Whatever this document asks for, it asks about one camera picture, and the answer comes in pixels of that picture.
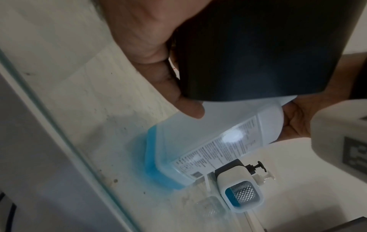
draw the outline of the dark object in corner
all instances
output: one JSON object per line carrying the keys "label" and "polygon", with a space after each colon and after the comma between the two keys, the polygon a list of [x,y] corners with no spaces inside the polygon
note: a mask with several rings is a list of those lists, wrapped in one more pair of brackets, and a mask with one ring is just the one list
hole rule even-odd
{"label": "dark object in corner", "polygon": [[181,90],[202,101],[326,87],[366,0],[215,0],[176,33]]}

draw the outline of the product label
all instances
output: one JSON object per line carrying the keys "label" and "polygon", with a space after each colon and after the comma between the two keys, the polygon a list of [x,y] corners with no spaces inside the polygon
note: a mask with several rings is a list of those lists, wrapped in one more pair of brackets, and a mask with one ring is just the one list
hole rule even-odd
{"label": "product label", "polygon": [[260,146],[261,134],[254,116],[181,156],[173,164],[184,174],[198,179]]}

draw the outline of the large bottle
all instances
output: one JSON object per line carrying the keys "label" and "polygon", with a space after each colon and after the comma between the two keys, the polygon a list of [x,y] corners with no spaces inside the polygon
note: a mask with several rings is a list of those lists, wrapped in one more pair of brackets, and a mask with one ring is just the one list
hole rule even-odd
{"label": "large bottle", "polygon": [[148,130],[147,174],[169,188],[191,185],[274,142],[283,127],[282,105],[294,98],[205,102],[205,116],[200,120],[175,114]]}

